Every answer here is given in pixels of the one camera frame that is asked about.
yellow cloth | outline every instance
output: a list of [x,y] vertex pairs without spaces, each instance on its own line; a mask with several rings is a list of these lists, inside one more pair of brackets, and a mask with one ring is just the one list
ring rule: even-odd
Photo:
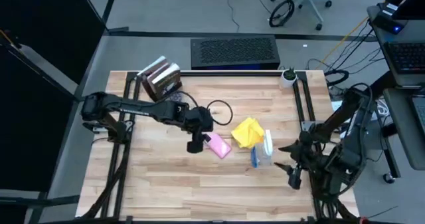
[[239,148],[253,148],[255,144],[263,142],[264,130],[255,118],[247,118],[233,131],[233,138],[238,141]]

white cup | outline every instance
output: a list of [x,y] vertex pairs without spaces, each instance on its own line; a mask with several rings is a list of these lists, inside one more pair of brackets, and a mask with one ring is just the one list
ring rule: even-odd
[[280,87],[281,87],[281,88],[289,88],[289,87],[292,87],[292,85],[294,84],[294,82],[298,79],[298,76],[296,76],[293,80],[287,80],[287,79],[284,77],[284,73],[285,73],[285,71],[287,71],[287,70],[284,70],[284,71],[282,72],[282,74],[280,75]]

computer monitor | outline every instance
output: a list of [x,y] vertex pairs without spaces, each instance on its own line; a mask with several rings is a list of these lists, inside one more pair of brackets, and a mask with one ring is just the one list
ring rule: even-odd
[[425,0],[391,0],[398,9],[392,15],[395,20],[425,19]]

keyboard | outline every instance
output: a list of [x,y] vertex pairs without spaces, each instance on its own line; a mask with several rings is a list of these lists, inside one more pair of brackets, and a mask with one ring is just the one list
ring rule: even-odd
[[272,35],[246,35],[191,40],[192,69],[277,69],[280,64]]
[[384,49],[398,73],[425,72],[425,43],[385,43]]
[[425,134],[425,98],[412,97],[412,106],[418,126],[422,129],[422,133]]

yellow cable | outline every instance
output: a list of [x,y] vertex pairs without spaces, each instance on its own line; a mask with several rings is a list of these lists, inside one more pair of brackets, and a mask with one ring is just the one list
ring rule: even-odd
[[[366,17],[366,18],[364,18],[352,31],[350,31],[350,33],[348,33],[347,35],[345,35],[345,37],[343,38],[343,39],[341,39],[341,41],[339,42],[339,44],[337,45],[337,46],[335,46],[332,50],[331,50],[331,52],[329,52],[329,54],[327,54],[326,56],[325,56],[325,58],[322,60],[322,62],[325,62],[326,61],[326,59],[327,59],[327,57],[329,57],[329,55],[331,55],[332,53],[333,53],[333,51],[335,51],[336,49],[338,49],[338,47],[342,44],[342,43],[344,43],[344,41],[348,38],[348,36],[350,36],[351,35],[351,33],[353,33],[354,31],[356,31],[360,26],[361,26],[361,24],[363,24],[367,19],[368,19],[369,17]],[[322,63],[320,63],[320,64],[318,64],[314,69],[317,69],[317,68],[319,68],[320,66],[322,65]]]
[[17,48],[17,46],[12,42],[12,40],[1,29],[0,29],[0,33],[7,39],[7,41],[12,45],[13,48],[15,48],[22,55],[24,54],[24,53],[22,53],[22,51],[20,49]]
[[0,29],[0,33],[7,39],[7,41],[9,42],[9,43],[11,43],[12,45],[13,45],[13,42],[12,42],[12,40],[11,39],[9,39],[8,38],[8,36]]

